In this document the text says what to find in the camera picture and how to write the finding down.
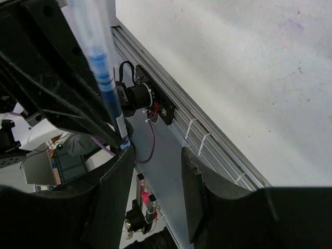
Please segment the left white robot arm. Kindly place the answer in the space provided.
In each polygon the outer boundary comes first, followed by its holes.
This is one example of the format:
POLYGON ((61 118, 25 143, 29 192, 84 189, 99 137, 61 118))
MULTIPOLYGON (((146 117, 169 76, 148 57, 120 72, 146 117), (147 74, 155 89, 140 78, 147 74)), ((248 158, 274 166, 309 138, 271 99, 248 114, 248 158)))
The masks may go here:
POLYGON ((15 147, 32 151, 63 131, 120 149, 120 136, 58 1, 1 2, 1 111, 15 147))

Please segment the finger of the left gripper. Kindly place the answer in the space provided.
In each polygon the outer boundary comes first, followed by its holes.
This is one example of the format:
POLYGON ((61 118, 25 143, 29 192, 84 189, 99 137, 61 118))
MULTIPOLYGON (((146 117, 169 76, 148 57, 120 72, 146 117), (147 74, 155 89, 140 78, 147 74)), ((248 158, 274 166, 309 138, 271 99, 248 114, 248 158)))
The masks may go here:
POLYGON ((97 83, 56 1, 1 3, 1 85, 29 114, 119 145, 97 83))

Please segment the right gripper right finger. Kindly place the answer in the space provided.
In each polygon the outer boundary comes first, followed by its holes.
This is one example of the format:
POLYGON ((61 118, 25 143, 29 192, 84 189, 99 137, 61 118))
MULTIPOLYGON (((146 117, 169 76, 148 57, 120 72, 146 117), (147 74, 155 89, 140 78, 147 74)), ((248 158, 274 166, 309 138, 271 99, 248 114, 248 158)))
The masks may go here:
POLYGON ((331 248, 331 188, 244 189, 181 152, 189 242, 195 248, 331 248))

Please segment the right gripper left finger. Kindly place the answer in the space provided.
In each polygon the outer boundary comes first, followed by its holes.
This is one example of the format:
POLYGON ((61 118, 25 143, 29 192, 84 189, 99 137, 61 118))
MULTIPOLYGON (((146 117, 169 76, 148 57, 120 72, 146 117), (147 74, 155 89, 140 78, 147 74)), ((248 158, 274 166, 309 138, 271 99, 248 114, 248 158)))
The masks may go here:
POLYGON ((1 186, 1 248, 118 248, 135 150, 53 190, 1 186))

